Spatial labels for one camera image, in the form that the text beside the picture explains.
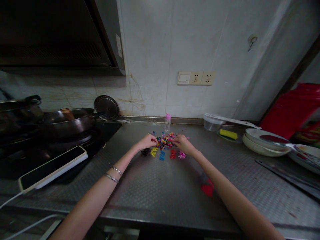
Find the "gas stove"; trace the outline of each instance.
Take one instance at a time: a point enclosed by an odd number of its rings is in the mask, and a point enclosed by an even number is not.
[[[89,132],[59,141],[45,140],[37,131],[21,134],[16,138],[0,139],[0,178],[17,180],[71,148],[81,146],[87,151],[88,158],[51,182],[51,184],[68,184],[105,146],[121,125],[121,123],[97,123]]]

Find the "charging cable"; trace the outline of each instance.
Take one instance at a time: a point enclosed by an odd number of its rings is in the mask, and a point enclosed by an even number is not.
[[[39,220],[38,222],[35,222],[34,224],[30,225],[29,227],[26,227],[25,229],[22,229],[21,231],[15,233],[15,234],[13,234],[13,235],[11,235],[11,236],[8,237],[8,238],[3,239],[3,240],[10,240],[10,239],[12,239],[12,238],[15,238],[16,236],[20,235],[21,233],[24,233],[25,231],[28,231],[30,228],[33,228],[34,226],[38,225],[39,223],[42,223],[42,222],[44,222],[45,220],[48,220],[48,219],[54,218],[54,217],[56,217],[56,218],[61,218],[61,219],[64,219],[64,218],[65,218],[65,216],[59,215],[59,214],[49,215],[48,217],[45,217],[45,218]]]
[[[20,193],[18,193],[17,195],[15,195],[14,197],[10,198],[8,201],[6,201],[4,204],[2,204],[2,205],[0,206],[0,209],[1,209],[4,205],[6,205],[7,203],[11,202],[13,199],[19,197],[21,194],[23,194],[23,192],[20,192]],[[10,236],[10,237],[8,237],[8,238],[6,238],[6,239],[3,239],[3,240],[10,240],[10,239],[12,239],[12,238],[20,235],[21,233],[24,233],[25,231],[28,231],[30,228],[33,228],[34,226],[38,225],[39,223],[42,223],[42,222],[44,222],[44,221],[46,221],[46,220],[48,220],[48,219],[50,219],[50,218],[53,218],[53,217],[61,218],[61,219],[64,219],[64,218],[65,218],[65,216],[59,215],[59,214],[49,215],[48,217],[45,217],[45,218],[39,220],[38,222],[30,225],[29,227],[26,227],[25,229],[22,229],[21,231],[13,234],[12,236]]]
[[[22,192],[18,193],[18,194],[15,195],[13,198],[10,198],[8,201],[6,201],[4,204],[2,204],[2,205],[0,206],[0,209],[1,209],[4,205],[6,205],[8,202],[11,202],[13,199],[19,197],[21,194],[22,194]]]

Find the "clear plastic container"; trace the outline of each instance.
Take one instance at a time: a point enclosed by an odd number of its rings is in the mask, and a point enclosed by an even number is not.
[[[224,120],[218,120],[218,119],[214,119],[211,117],[208,117],[206,115],[203,115],[203,120],[204,120],[204,128],[209,130],[209,131],[217,131],[222,124],[225,124],[226,121]]]
[[[170,133],[171,115],[166,113],[166,120],[164,122],[164,132]]]

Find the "backsplash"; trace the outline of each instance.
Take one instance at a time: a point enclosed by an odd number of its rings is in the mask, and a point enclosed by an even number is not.
[[[316,0],[119,0],[126,77],[0,72],[0,86],[15,98],[40,95],[45,111],[93,107],[108,95],[122,115],[257,121],[320,33],[318,9]],[[212,86],[178,86],[179,71],[216,77]]]
[[[133,115],[128,77],[26,77],[0,71],[0,79],[1,88],[14,98],[41,96],[44,111],[56,111],[61,107],[93,108],[97,96],[108,95],[117,101],[122,115]]]

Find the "right arm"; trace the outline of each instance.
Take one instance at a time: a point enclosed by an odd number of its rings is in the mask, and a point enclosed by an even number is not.
[[[203,168],[223,203],[249,239],[284,240],[270,221],[184,135],[178,135],[173,142],[182,152],[192,156]]]

